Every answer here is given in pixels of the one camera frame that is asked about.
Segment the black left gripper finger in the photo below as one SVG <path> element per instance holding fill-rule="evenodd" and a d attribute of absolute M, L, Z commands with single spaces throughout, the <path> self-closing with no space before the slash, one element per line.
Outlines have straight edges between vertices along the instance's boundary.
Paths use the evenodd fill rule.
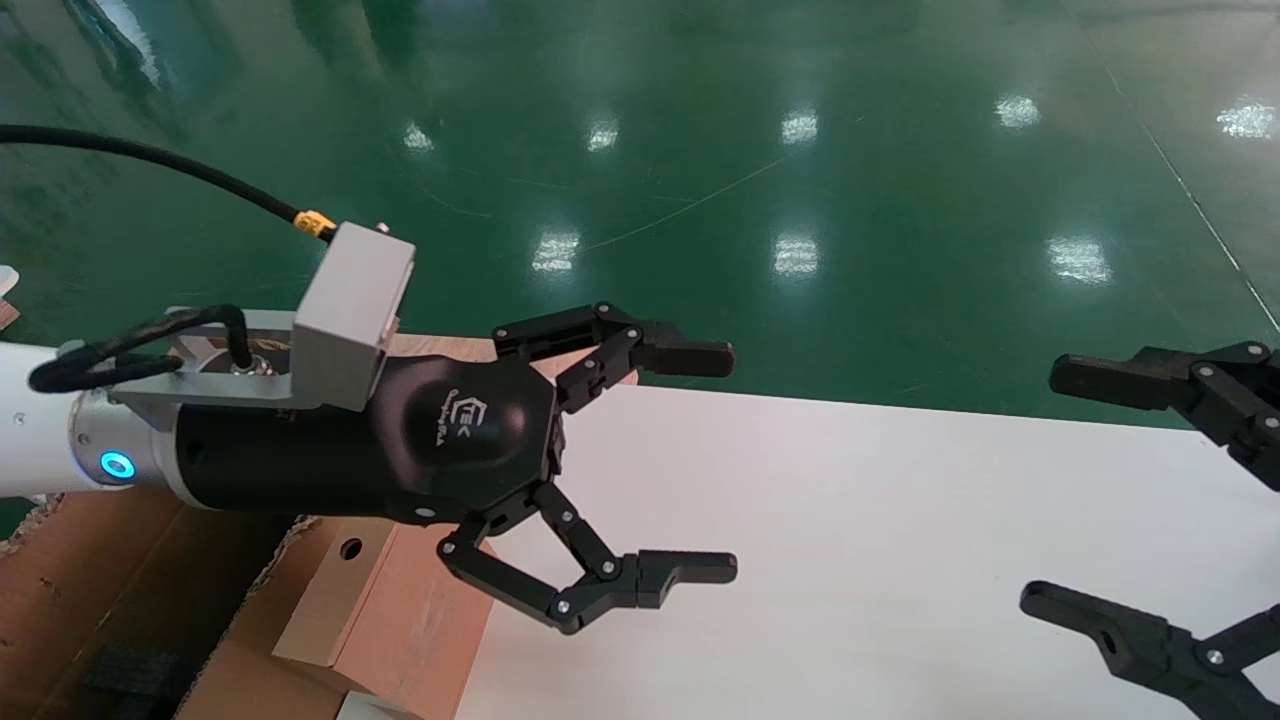
<path fill-rule="evenodd" d="M 733 346 L 690 340 L 668 322 L 645 322 L 598 302 L 508 323 L 492 333 L 499 357 L 529 363 L 585 352 L 554 377 L 556 402 L 576 413 L 632 372 L 726 378 L 735 366 Z"/>
<path fill-rule="evenodd" d="M 445 569 L 474 589 L 572 635 L 616 609 L 659 609 L 677 584 L 728 584 L 737 578 L 732 553 L 641 550 L 616 555 L 556 486 L 532 492 L 531 505 L 582 569 L 563 589 L 486 553 L 489 525 L 467 520 L 438 546 Z"/>

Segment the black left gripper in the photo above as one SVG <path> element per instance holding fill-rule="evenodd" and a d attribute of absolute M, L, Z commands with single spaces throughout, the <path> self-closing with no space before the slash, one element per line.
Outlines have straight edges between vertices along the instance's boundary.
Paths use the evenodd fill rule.
<path fill-rule="evenodd" d="M 517 357 L 390 359 L 360 411 L 184 405 L 179 478 L 239 512 L 512 525 L 550 473 L 556 391 Z"/>

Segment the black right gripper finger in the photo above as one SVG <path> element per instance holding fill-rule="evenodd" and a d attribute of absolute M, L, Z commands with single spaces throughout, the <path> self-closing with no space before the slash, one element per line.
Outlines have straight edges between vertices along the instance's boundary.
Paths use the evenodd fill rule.
<path fill-rule="evenodd" d="M 1245 675 L 1277 653 L 1277 606 L 1204 639 L 1166 618 L 1050 582 L 1028 583 L 1019 609 L 1088 637 L 1112 676 L 1175 700 L 1198 719 L 1279 716 L 1277 703 Z"/>
<path fill-rule="evenodd" d="M 1202 354 L 1146 346 L 1123 361 L 1065 354 L 1052 365 L 1050 388 L 1121 407 L 1175 411 L 1254 479 L 1279 489 L 1279 357 L 1260 342 Z"/>

